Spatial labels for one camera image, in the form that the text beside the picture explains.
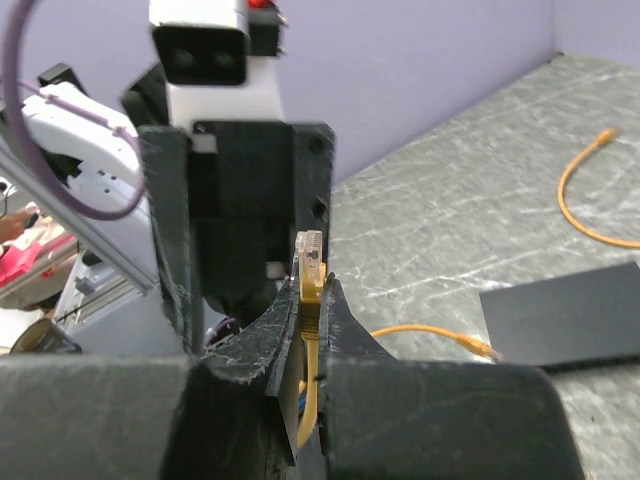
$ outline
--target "purple wall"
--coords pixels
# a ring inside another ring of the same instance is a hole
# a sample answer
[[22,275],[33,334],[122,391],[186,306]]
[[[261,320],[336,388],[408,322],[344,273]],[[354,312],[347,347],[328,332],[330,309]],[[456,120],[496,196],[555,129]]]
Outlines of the purple wall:
[[[9,3],[0,2],[0,18]],[[117,105],[123,87],[154,60],[148,3],[42,2],[28,32],[25,75],[65,61],[96,99]],[[323,120],[336,130],[336,180],[515,80],[554,50],[552,0],[279,3],[291,21],[289,55],[280,66],[285,108],[292,119]]]
[[640,67],[640,0],[555,0],[556,48]]

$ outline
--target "gray marble surface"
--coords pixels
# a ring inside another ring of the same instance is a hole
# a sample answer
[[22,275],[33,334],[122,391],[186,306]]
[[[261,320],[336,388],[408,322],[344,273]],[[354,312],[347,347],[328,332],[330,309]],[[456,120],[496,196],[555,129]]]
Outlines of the gray marble surface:
[[[640,240],[640,71],[562,56],[340,185],[331,268],[370,330],[425,323],[488,340],[478,293],[637,259],[575,231],[556,204],[566,165],[586,224]],[[446,339],[381,340],[413,360],[472,360]],[[640,366],[554,376],[592,478],[640,478]]]

